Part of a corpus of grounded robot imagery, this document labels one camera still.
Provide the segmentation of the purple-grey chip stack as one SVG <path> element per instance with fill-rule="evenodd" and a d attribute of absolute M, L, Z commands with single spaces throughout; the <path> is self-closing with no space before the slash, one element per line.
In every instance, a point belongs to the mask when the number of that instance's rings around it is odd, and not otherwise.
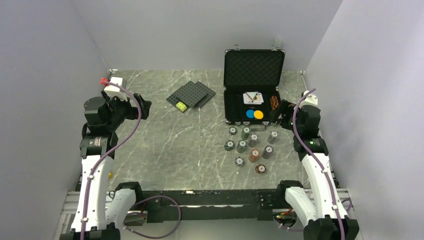
<path fill-rule="evenodd" d="M 276 142 L 278 137 L 279 137 L 279 133 L 277 131 L 273 130 L 273 131 L 270 132 L 269 136 L 267 137 L 267 142 L 269 144 L 273 144 L 273 143 Z"/>

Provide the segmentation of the grey chip stack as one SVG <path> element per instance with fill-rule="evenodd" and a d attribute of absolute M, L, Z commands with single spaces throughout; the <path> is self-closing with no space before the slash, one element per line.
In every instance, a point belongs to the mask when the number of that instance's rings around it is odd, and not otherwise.
<path fill-rule="evenodd" d="M 256 133 L 252 133 L 249 136 L 248 141 L 247 141 L 248 146 L 251 147 L 251 148 L 254 148 L 258 143 L 258 139 L 259 139 L 258 135 Z"/>

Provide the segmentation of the dark green chip stack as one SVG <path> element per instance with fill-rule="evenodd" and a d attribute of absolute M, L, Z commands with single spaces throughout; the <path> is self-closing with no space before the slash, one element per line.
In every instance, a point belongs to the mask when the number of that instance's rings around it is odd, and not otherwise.
<path fill-rule="evenodd" d="M 247 149 L 247 142 L 245 140 L 240 140 L 236 146 L 236 151 L 238 153 L 244 153 Z"/>

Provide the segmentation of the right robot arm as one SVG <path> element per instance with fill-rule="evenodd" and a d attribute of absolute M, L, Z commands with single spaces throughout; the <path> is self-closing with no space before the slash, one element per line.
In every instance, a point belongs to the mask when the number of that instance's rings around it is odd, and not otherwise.
<path fill-rule="evenodd" d="M 298 105 L 282 101 L 272 111 L 281 127 L 293 132 L 293 148 L 313 194 L 310 199 L 299 181 L 282 180 L 277 186 L 276 203 L 294 210 L 303 225 L 301 231 L 305 240 L 354 240 L 360 230 L 359 224 L 349 217 L 337 193 L 327 144 L 319 135 L 320 113 L 315 96 L 307 97 Z"/>

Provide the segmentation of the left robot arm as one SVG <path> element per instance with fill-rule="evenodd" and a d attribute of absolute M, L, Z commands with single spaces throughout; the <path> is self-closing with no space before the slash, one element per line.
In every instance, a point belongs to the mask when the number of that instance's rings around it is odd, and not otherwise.
<path fill-rule="evenodd" d="M 119 240 L 127 212 L 143 205 L 142 189 L 136 181 L 120 183 L 110 205 L 106 205 L 109 173 L 119 140 L 116 129 L 124 120 L 147 119 L 152 105 L 138 93 L 133 96 L 141 111 L 131 105 L 129 97 L 122 100 L 106 93 L 84 103 L 80 196 L 70 232 L 61 234 L 61 240 Z"/>

